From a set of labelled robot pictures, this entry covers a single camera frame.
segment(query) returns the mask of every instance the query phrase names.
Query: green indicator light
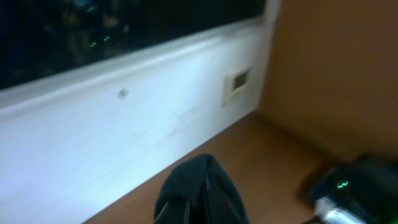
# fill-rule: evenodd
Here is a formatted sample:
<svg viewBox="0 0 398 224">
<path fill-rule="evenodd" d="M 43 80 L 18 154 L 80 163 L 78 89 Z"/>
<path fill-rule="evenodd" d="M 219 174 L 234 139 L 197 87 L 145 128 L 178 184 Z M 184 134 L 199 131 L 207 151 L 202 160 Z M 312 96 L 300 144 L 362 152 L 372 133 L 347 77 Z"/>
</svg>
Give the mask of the green indicator light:
<svg viewBox="0 0 398 224">
<path fill-rule="evenodd" d="M 338 188 L 338 189 L 341 189 L 341 188 L 343 188 L 343 187 L 345 187 L 345 186 L 347 186 L 347 185 L 348 185 L 348 181 L 345 182 L 345 183 L 342 183 L 342 184 L 339 185 L 339 186 L 337 186 L 337 188 Z"/>
<path fill-rule="evenodd" d="M 94 11 L 96 8 L 94 8 L 94 6 L 90 6 L 90 8 L 87 9 L 87 12 L 91 12 Z"/>
</svg>

